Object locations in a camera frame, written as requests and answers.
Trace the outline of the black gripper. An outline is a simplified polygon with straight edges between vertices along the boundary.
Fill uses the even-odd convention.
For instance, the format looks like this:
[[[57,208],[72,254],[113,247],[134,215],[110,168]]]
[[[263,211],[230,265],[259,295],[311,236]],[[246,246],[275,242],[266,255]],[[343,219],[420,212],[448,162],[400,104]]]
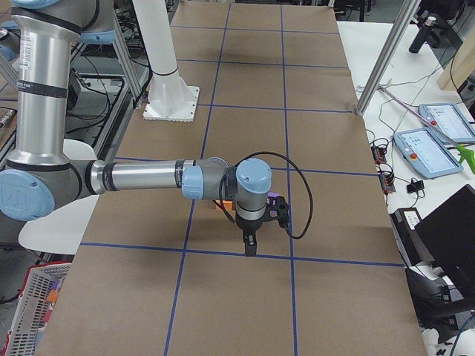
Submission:
[[[267,222],[275,221],[278,219],[276,214],[265,213],[262,217],[256,220],[247,219],[239,214],[235,215],[235,222],[238,228],[242,231],[243,242],[245,247],[245,255],[247,257],[255,257],[258,249],[257,242],[257,230]]]

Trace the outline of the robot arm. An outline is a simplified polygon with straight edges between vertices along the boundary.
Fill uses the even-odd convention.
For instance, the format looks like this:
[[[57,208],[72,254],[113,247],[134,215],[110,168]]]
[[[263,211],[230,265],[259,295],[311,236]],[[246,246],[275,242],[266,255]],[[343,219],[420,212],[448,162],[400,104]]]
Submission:
[[[155,163],[115,163],[125,121],[107,112],[94,140],[99,157],[64,152],[71,45],[112,43],[122,34],[112,1],[14,1],[21,31],[14,149],[1,167],[1,241],[14,244],[23,226],[74,201],[103,194],[178,188],[190,200],[235,203],[235,223],[247,256],[257,253],[257,230],[270,220],[272,172],[260,154],[235,165],[219,157]]]

